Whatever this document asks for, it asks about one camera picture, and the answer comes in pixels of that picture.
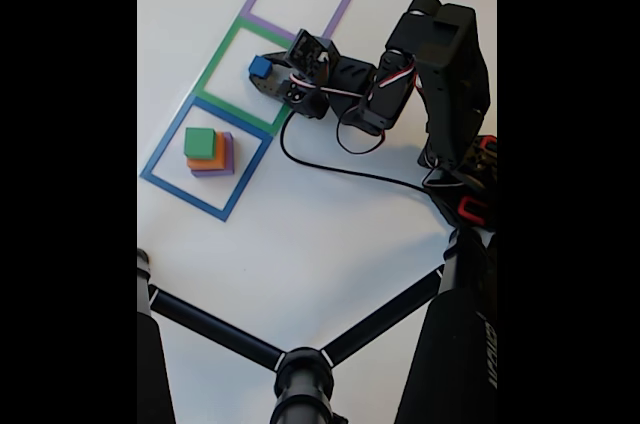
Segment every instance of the tripod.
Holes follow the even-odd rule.
[[[149,285],[149,258],[138,249],[138,423],[175,422],[152,310],[275,372],[277,401],[270,424],[346,424],[331,409],[332,369],[432,299],[396,424],[416,422],[416,416],[434,423],[494,422],[497,308],[487,290],[495,289],[496,236],[485,249],[474,230],[456,229],[445,265],[322,349],[289,352]]]

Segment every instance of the purple cube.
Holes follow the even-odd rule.
[[[225,143],[224,169],[214,169],[211,171],[191,171],[196,177],[216,177],[231,176],[234,172],[233,166],[233,136],[230,132],[223,132]]]

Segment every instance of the blue square outline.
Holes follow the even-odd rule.
[[[260,146],[258,147],[256,153],[251,158],[249,165],[244,170],[242,177],[238,181],[238,184],[236,184],[236,187],[231,193],[229,200],[224,206],[224,209],[218,209],[217,207],[213,207],[211,204],[207,204],[203,200],[198,199],[195,196],[192,196],[188,192],[177,188],[173,184],[169,184],[164,179],[153,174],[153,169],[156,167],[156,164],[164,154],[164,151],[167,149],[169,142],[171,142],[171,139],[173,139],[173,136],[175,135],[176,131],[182,124],[182,121],[184,121],[184,118],[187,116],[191,108],[194,106],[202,109],[205,112],[208,112],[209,114],[213,114],[214,116],[219,117],[224,121],[227,121],[229,124],[232,124],[233,126],[248,132],[252,136],[260,139],[261,141]],[[164,136],[162,136],[162,139],[158,143],[158,146],[156,147],[155,151],[153,151],[153,154],[151,154],[149,161],[147,162],[147,164],[144,166],[144,169],[140,173],[140,177],[150,182],[151,184],[158,186],[160,189],[167,191],[169,194],[173,194],[175,197],[188,202],[189,204],[197,207],[198,209],[208,214],[211,214],[213,217],[217,217],[222,222],[226,222],[227,219],[229,218],[229,215],[231,214],[231,211],[233,211],[233,208],[238,202],[238,199],[240,199],[240,196],[242,195],[244,188],[249,183],[249,179],[251,179],[251,176],[253,176],[253,173],[258,167],[258,164],[260,164],[260,161],[262,160],[264,153],[267,152],[267,149],[269,148],[269,145],[271,144],[272,140],[273,138],[271,137],[271,135],[269,135],[269,133],[261,129],[258,129],[257,127],[249,124],[248,122],[245,122],[237,118],[233,114],[230,114],[227,111],[220,109],[219,107],[216,107],[213,104],[210,104],[203,99],[200,99],[195,94],[190,94],[189,97],[184,101],[184,104],[178,111],[178,114],[176,114],[176,116],[173,118],[173,121],[169,125],[169,128],[167,129],[167,131],[164,133]]]

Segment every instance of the blue cube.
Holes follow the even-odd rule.
[[[256,56],[249,66],[249,74],[258,76],[260,79],[266,79],[271,74],[271,69],[273,69],[273,65],[270,60],[262,56]]]

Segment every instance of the green square outline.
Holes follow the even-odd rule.
[[[257,127],[258,129],[262,129],[263,131],[268,132],[269,134],[274,136],[280,130],[280,127],[282,127],[282,123],[284,122],[285,118],[289,114],[290,109],[288,106],[282,104],[282,107],[280,108],[280,111],[278,112],[278,115],[276,116],[275,120],[272,123],[270,123],[267,121],[263,121],[262,119],[259,119],[254,115],[249,114],[248,112],[243,111],[242,109],[234,106],[233,104],[230,104],[224,101],[223,99],[220,99],[219,97],[214,96],[213,94],[210,94],[204,90],[204,86],[207,84],[209,79],[211,79],[211,75],[218,67],[218,64],[220,64],[220,61],[222,61],[224,54],[227,52],[227,49],[229,49],[231,42],[235,39],[240,29],[246,29],[250,32],[253,32],[258,36],[273,42],[274,44],[284,47],[285,49],[288,49],[289,46],[291,45],[290,39],[279,36],[274,32],[268,31],[258,26],[257,24],[254,24],[253,22],[238,16],[236,17],[235,21],[233,21],[233,24],[231,24],[231,28],[227,31],[227,34],[224,36],[224,39],[222,39],[222,43],[220,44],[215,54],[211,58],[211,61],[209,61],[209,64],[207,64],[207,67],[205,68],[202,75],[200,76],[200,79],[198,79],[198,82],[196,83],[192,92],[193,94],[198,96],[200,99],[207,101],[209,104],[213,104],[214,106],[217,106],[233,114],[237,118],[242,119],[243,121],[248,122],[249,124]]]

